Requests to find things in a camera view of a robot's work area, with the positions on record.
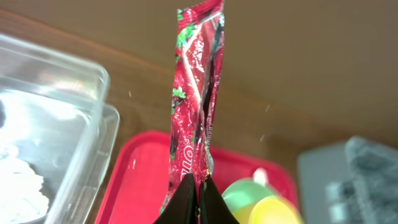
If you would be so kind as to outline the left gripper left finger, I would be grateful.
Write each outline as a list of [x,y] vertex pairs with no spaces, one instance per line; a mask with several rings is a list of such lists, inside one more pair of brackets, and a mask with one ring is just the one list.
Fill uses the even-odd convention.
[[186,174],[154,224],[197,224],[197,196],[193,174]]

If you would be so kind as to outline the green bowl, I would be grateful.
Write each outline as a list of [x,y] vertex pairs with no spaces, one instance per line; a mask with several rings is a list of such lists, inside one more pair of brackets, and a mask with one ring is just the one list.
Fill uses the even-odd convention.
[[239,223],[249,223],[254,206],[262,199],[274,196],[278,193],[272,187],[252,179],[237,180],[222,193],[224,202]]

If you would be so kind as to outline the yellow cup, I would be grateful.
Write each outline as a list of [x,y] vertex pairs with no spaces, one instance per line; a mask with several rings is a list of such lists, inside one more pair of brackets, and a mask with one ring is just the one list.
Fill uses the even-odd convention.
[[298,210],[285,198],[266,197],[250,212],[249,224],[303,224]]

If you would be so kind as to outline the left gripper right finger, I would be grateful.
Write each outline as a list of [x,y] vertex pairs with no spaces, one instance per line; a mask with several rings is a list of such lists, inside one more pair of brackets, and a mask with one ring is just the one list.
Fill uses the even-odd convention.
[[239,224],[211,177],[206,178],[200,187],[200,223]]

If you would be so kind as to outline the large white napkin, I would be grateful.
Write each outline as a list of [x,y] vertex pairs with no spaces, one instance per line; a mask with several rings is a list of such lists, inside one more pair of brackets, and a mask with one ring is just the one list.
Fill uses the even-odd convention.
[[18,158],[19,149],[1,143],[1,223],[30,223],[46,216],[44,178]]

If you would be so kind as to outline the red snack wrapper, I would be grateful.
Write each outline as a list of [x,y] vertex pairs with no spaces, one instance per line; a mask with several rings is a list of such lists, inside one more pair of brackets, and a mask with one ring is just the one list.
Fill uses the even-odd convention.
[[224,1],[204,1],[177,11],[175,77],[166,209],[186,174],[195,186],[214,170],[210,141],[224,52]]

